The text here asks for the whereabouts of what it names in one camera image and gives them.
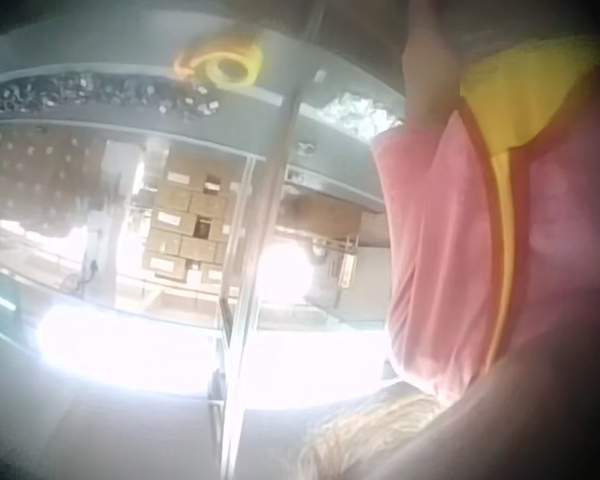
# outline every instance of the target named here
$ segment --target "person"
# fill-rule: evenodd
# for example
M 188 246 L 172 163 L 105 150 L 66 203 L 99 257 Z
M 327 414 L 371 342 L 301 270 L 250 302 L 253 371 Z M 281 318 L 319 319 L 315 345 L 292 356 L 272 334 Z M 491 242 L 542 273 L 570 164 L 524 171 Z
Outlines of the person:
M 351 413 L 303 479 L 568 478 L 600 454 L 600 38 L 568 15 L 467 49 L 439 7 L 410 2 L 405 122 L 373 153 L 392 363 L 440 408 Z

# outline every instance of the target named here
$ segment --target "pink shirt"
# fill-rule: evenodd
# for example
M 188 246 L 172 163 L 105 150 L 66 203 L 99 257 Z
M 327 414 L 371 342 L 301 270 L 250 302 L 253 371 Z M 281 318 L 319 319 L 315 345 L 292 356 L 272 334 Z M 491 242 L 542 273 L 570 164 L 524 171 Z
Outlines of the pink shirt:
M 505 353 L 571 318 L 600 321 L 600 97 L 540 147 L 526 153 L 524 273 Z M 478 151 L 458 113 L 445 128 L 386 132 L 373 151 L 391 236 L 394 365 L 407 382 L 453 402 L 478 375 L 494 321 Z

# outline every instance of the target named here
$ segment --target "blonde hair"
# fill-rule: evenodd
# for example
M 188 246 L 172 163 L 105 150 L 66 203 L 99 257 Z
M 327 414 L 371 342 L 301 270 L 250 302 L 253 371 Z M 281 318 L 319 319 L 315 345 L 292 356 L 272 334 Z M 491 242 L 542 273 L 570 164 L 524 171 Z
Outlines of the blonde hair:
M 310 434 L 296 479 L 347 480 L 409 442 L 442 410 L 434 397 L 412 395 L 336 417 Z

